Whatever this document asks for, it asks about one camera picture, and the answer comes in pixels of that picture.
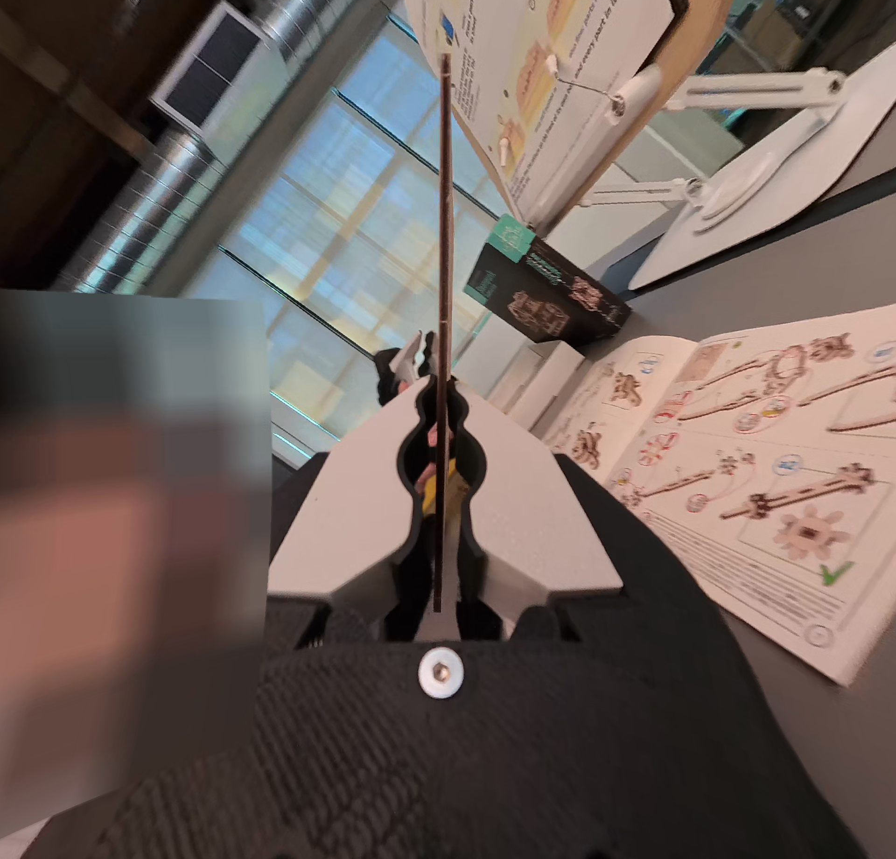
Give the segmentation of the slim silver air duct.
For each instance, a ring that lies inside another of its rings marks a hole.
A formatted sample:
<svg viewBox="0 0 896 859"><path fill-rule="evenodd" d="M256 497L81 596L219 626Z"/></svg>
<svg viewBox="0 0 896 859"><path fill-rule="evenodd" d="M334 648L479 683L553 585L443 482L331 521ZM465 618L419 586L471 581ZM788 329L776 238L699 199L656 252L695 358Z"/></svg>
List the slim silver air duct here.
<svg viewBox="0 0 896 859"><path fill-rule="evenodd" d="M286 87L263 124L237 159L226 167L198 139L164 114L170 126L151 144L140 168L85 236L52 289L138 293L356 1L262 0L257 12L241 13L271 38L287 67Z"/></svg>

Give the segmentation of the yellow plastic bin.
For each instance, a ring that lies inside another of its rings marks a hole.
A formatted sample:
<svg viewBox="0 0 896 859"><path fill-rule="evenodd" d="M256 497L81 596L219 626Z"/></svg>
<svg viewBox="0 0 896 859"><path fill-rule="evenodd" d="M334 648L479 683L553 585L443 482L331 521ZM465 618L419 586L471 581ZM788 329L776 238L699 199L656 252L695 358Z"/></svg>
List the yellow plastic bin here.
<svg viewBox="0 0 896 859"><path fill-rule="evenodd" d="M431 517L435 513L435 493L436 493L436 463L429 462L421 472L417 483L416 490L421 497L421 510L423 517ZM457 493L458 489L463 490L460 479L456 473L456 461L454 457L450 458L447 468L446 480L446 502L449 498Z"/></svg>

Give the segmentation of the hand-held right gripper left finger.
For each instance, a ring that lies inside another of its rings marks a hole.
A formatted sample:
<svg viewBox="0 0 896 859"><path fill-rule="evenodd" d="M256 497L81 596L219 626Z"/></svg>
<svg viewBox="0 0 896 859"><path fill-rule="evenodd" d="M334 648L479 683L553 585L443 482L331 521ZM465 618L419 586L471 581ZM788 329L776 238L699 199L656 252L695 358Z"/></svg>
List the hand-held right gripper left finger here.
<svg viewBox="0 0 896 859"><path fill-rule="evenodd" d="M417 381L330 452L275 553L268 596L319 602L365 623L398 602L395 570L420 532L420 495L403 452L426 437Z"/></svg>

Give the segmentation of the open instruction booklet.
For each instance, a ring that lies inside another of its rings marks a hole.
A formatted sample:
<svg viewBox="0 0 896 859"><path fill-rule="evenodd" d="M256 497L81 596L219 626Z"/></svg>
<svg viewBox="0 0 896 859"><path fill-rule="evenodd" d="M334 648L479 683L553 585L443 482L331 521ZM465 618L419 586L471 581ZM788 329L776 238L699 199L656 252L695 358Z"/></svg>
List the open instruction booklet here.
<svg viewBox="0 0 896 859"><path fill-rule="evenodd" d="M628 340L542 436L719 606L851 685L895 601L895 308Z"/></svg>

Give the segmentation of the white air vent grille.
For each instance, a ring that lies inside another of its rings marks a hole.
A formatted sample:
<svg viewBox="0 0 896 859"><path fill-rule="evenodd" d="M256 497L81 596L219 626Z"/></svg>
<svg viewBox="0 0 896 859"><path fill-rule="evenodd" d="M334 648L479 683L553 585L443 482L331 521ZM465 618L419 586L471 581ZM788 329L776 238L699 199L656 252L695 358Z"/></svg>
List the white air vent grille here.
<svg viewBox="0 0 896 859"><path fill-rule="evenodd" d="M287 84L276 44L221 0L151 94L151 103L230 166Z"/></svg>

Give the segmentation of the laser-cut wooden parts sheet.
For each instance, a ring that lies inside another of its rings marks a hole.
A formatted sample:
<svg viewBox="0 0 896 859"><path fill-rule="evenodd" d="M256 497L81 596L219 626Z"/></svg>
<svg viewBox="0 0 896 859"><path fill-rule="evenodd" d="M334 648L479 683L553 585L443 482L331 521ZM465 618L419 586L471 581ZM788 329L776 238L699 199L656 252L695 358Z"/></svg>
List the laser-cut wooden parts sheet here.
<svg viewBox="0 0 896 859"><path fill-rule="evenodd" d="M446 490L450 463L449 384L452 367L454 309L454 178L452 146L452 57L439 57L439 283L436 348L435 495L433 610L442 612L442 579L446 555Z"/></svg>

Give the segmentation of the black model kit box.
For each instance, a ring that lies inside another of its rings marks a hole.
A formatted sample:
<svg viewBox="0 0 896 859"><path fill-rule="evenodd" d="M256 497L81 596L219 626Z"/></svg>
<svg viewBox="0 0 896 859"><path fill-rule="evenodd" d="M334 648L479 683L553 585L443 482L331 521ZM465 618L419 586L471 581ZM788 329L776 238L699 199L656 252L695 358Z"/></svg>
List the black model kit box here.
<svg viewBox="0 0 896 859"><path fill-rule="evenodd" d="M533 343L574 349L614 337L630 307L513 216L487 236L464 293Z"/></svg>

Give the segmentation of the white board stand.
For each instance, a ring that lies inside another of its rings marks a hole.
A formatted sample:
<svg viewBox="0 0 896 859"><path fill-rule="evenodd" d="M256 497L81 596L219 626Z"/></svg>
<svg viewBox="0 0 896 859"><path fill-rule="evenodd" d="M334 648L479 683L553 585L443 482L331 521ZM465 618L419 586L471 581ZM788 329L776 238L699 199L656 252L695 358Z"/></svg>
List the white board stand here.
<svg viewBox="0 0 896 859"><path fill-rule="evenodd" d="M852 74L806 72L694 76L667 104L798 112L707 181L599 185L587 197L600 208L662 202L668 211L600 260L600 280L637 292L749 243L799 217L853 169L881 127L894 130L895 47Z"/></svg>

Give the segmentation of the white cardboard box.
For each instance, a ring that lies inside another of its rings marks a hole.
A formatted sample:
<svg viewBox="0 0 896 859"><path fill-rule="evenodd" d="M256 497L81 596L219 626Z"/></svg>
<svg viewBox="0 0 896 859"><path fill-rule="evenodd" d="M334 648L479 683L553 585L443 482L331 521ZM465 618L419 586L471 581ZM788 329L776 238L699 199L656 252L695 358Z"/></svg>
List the white cardboard box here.
<svg viewBox="0 0 896 859"><path fill-rule="evenodd" d="M584 361L580 351L561 340L522 347L488 393L487 402L530 432Z"/></svg>

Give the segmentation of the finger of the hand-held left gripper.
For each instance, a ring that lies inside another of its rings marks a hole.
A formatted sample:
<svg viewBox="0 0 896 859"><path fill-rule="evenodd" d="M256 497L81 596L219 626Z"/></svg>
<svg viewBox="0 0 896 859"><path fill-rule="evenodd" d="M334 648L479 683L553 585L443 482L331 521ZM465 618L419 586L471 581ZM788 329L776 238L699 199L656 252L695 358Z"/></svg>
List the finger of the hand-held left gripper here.
<svg viewBox="0 0 896 859"><path fill-rule="evenodd" d="M400 388L409 388L421 378L435 372L438 359L438 336L431 330L425 335L418 330L389 362Z"/></svg>

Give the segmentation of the large gridded window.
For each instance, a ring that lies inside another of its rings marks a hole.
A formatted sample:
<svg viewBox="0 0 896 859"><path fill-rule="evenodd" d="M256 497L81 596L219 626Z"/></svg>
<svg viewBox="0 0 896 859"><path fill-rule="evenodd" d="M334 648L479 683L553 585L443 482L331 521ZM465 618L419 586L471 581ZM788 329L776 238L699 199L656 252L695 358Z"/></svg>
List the large gridded window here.
<svg viewBox="0 0 896 859"><path fill-rule="evenodd" d="M283 455L375 413L374 354L437 325L439 124L438 82L390 12L189 287L262 305Z"/></svg>

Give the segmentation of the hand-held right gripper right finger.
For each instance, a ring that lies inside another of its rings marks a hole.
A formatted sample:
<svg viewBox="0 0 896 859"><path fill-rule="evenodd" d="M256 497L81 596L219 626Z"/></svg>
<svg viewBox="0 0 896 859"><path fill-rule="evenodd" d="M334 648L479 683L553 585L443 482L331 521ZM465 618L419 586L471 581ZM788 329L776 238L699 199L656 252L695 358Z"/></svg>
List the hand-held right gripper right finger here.
<svg viewBox="0 0 896 859"><path fill-rule="evenodd" d="M465 384L454 394L456 470L469 488L460 599L518 622L529 607L618 594L622 579L551 450Z"/></svg>

